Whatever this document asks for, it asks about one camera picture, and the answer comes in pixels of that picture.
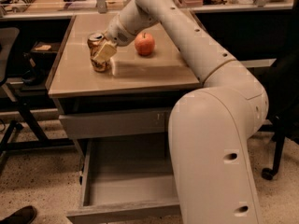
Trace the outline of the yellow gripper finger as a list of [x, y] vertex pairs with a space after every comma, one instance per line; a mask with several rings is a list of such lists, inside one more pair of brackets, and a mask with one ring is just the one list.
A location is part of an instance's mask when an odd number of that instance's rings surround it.
[[114, 43], [106, 42], [95, 49], [93, 60], [97, 63], [107, 62], [117, 52], [117, 47]]

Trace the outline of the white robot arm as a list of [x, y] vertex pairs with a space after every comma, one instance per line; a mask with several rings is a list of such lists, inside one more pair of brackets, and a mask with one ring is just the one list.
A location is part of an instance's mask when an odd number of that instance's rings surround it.
[[91, 50], [104, 64], [159, 22], [202, 87], [171, 111], [169, 149], [184, 224], [262, 224], [248, 139], [268, 111], [263, 85], [174, 0], [131, 0]]

